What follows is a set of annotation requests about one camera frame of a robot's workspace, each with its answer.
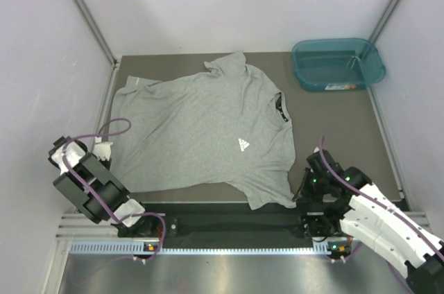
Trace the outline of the grey adidas t-shirt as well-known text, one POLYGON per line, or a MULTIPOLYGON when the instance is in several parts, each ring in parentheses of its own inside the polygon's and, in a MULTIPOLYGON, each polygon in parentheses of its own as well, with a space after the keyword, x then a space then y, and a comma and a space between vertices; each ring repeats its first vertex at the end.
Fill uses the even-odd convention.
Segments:
POLYGON ((295 207, 296 160, 284 93, 242 53, 170 81, 129 81, 114 95, 112 173, 132 193, 227 183, 252 209, 295 207))

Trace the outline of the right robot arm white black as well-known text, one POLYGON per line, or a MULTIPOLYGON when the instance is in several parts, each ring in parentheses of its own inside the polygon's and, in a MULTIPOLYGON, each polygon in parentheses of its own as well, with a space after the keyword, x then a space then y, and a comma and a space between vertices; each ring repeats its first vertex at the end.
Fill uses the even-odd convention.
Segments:
POLYGON ((343 169, 326 150, 315 150, 295 201, 320 206, 302 217, 313 241, 356 239, 405 279, 412 293, 443 292, 443 240, 392 203, 361 170, 343 169))

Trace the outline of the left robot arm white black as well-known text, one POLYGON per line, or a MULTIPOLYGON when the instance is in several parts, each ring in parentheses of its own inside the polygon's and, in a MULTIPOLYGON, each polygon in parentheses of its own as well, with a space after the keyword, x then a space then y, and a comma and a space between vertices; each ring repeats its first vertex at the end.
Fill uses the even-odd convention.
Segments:
POLYGON ((56 140, 49 151, 49 162, 60 175, 53 185, 93 223, 110 221, 150 236, 156 231, 157 219, 130 198, 129 190, 110 172, 111 146, 100 137, 94 139, 92 151, 71 137, 56 140))

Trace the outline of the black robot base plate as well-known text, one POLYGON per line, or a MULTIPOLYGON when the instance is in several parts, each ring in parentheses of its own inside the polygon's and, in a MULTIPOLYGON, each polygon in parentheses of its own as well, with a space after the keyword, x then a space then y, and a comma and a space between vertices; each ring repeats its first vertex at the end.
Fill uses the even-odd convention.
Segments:
POLYGON ((164 248, 249 249, 310 248, 313 243, 346 237, 326 211, 267 204, 252 210, 245 202, 147 203, 134 229, 117 226, 120 238, 159 238, 164 248))

